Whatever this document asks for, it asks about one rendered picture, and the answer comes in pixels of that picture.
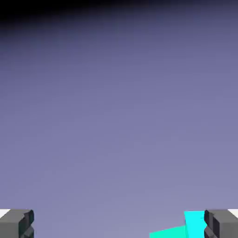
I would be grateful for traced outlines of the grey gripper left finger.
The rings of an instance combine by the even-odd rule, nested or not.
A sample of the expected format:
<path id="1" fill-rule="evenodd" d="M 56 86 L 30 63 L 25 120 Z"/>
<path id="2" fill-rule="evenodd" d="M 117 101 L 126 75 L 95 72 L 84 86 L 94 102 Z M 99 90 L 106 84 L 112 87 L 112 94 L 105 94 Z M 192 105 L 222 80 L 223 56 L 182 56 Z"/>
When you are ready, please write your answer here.
<path id="1" fill-rule="evenodd" d="M 0 238 L 34 238 L 32 209 L 0 209 Z"/>

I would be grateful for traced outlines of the large cyan box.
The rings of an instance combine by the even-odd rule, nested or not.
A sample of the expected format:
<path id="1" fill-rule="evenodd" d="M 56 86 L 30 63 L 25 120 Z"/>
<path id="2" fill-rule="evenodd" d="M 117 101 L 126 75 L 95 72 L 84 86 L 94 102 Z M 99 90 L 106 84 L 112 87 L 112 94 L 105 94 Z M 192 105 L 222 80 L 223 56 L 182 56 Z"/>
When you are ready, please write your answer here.
<path id="1" fill-rule="evenodd" d="M 184 211 L 185 224 L 170 229 L 151 232 L 149 238 L 205 238 L 204 210 Z"/>

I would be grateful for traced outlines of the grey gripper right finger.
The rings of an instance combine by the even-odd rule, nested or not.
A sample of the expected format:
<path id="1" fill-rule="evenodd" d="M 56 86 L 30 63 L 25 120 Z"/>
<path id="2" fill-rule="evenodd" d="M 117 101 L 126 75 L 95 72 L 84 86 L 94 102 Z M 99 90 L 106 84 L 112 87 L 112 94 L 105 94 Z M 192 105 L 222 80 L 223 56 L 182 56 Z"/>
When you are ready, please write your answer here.
<path id="1" fill-rule="evenodd" d="M 238 209 L 205 210 L 205 238 L 238 238 Z"/>

